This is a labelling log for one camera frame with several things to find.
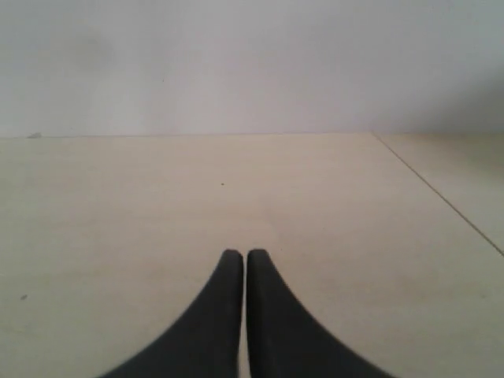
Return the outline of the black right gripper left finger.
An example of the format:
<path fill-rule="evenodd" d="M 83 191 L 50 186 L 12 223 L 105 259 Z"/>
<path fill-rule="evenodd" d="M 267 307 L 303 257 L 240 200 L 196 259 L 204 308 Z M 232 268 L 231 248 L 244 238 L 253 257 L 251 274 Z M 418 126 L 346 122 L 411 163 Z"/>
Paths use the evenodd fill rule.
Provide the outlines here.
<path fill-rule="evenodd" d="M 104 377 L 237 377 L 243 256 L 225 250 L 206 285 L 150 345 Z"/>

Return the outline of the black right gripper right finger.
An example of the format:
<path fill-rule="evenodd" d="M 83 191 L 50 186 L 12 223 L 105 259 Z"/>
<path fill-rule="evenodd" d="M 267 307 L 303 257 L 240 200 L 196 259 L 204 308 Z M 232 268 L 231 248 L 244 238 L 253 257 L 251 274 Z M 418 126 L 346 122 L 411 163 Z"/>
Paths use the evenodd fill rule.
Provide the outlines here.
<path fill-rule="evenodd" d="M 252 377 L 389 377 L 328 332 L 287 286 L 266 250 L 246 260 Z"/>

